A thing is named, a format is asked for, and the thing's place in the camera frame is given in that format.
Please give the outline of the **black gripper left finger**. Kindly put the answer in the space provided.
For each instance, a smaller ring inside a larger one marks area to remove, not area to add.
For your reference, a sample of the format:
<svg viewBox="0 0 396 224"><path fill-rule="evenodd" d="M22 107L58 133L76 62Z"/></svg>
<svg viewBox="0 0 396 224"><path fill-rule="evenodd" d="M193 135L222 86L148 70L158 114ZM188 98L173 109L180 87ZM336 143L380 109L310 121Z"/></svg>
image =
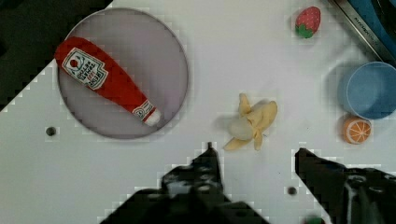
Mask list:
<svg viewBox="0 0 396 224"><path fill-rule="evenodd" d="M244 202L233 202L221 181L211 144L188 165L162 177L158 189L141 189L100 224L269 224Z"/></svg>

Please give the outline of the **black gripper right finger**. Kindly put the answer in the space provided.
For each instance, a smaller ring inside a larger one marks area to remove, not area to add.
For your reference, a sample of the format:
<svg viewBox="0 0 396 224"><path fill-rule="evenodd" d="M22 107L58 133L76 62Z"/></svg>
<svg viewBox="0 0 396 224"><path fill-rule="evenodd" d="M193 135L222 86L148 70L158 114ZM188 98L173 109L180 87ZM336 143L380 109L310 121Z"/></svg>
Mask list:
<svg viewBox="0 0 396 224"><path fill-rule="evenodd" d="M347 168L306 148L295 154L295 173L332 224L396 224L396 179L375 168Z"/></svg>

